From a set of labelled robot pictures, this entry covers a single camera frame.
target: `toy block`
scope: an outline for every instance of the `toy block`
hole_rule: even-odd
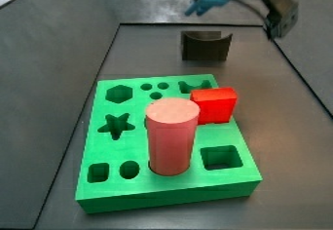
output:
[[[161,98],[145,110],[149,168],[159,175],[176,175],[189,167],[199,106],[179,97]]]
[[[216,87],[212,75],[97,83],[74,192],[86,213],[251,195],[262,176],[232,118],[196,127],[183,173],[164,176],[149,167],[148,105],[160,98],[188,99],[191,90]]]
[[[230,121],[236,101],[236,94],[231,88],[192,90],[189,99],[200,107],[199,125]]]
[[[220,31],[181,31],[181,60],[226,61],[231,38]]]

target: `square hole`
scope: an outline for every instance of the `square hole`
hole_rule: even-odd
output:
[[[207,171],[239,168],[243,166],[235,146],[218,146],[200,149]]]
[[[92,164],[88,167],[88,182],[102,182],[109,177],[109,165],[105,163]]]

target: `green shape sorter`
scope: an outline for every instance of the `green shape sorter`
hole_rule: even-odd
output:
[[[216,88],[212,75],[100,81],[74,199],[86,213],[248,196],[262,176],[236,123],[197,126],[191,165],[176,176],[148,167],[147,105]]]

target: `circular hole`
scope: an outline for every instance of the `circular hole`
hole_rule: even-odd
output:
[[[132,179],[136,175],[139,175],[140,167],[136,162],[127,161],[119,167],[119,175],[124,179]]]
[[[160,93],[151,93],[151,99],[160,99],[161,94]]]
[[[149,90],[152,89],[152,85],[151,85],[151,84],[143,84],[143,85],[140,86],[140,89],[141,89],[143,91],[149,91]]]
[[[157,87],[161,89],[161,90],[165,90],[168,88],[168,84],[167,83],[160,83],[157,85]]]

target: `hexagon-shaped hole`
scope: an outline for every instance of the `hexagon-shaped hole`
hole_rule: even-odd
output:
[[[132,88],[117,85],[108,89],[105,100],[113,103],[123,103],[132,98]]]

